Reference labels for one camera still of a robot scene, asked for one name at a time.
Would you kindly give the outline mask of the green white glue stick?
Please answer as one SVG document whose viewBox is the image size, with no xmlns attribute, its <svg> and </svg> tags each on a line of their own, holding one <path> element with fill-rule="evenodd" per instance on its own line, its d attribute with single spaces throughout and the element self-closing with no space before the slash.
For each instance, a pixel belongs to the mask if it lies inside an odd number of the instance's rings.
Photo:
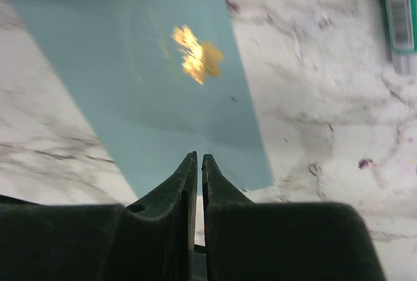
<svg viewBox="0 0 417 281">
<path fill-rule="evenodd" d="M 416 0 L 385 0 L 394 70 L 416 75 Z"/>
</svg>

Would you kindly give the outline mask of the teal envelope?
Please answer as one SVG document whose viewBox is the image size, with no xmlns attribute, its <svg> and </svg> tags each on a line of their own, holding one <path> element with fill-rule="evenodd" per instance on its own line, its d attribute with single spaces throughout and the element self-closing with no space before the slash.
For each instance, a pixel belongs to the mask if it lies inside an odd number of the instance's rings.
<svg viewBox="0 0 417 281">
<path fill-rule="evenodd" d="M 136 194 L 192 151 L 239 189 L 272 184 L 225 0 L 10 2 Z M 221 76 L 182 71 L 183 25 L 222 51 Z"/>
</svg>

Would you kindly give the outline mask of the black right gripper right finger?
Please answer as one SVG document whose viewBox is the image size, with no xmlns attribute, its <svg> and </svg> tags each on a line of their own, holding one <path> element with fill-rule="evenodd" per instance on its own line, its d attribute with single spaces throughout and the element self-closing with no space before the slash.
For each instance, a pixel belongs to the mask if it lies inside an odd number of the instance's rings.
<svg viewBox="0 0 417 281">
<path fill-rule="evenodd" d="M 209 280 L 384 280 L 362 217 L 335 202 L 254 203 L 202 164 Z"/>
</svg>

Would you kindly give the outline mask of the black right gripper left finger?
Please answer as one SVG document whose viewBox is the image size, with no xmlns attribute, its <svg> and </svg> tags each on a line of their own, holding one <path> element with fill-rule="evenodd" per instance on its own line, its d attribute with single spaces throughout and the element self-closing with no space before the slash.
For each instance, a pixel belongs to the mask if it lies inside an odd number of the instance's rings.
<svg viewBox="0 0 417 281">
<path fill-rule="evenodd" d="M 197 155 L 130 205 L 1 197 L 2 280 L 190 280 Z"/>
</svg>

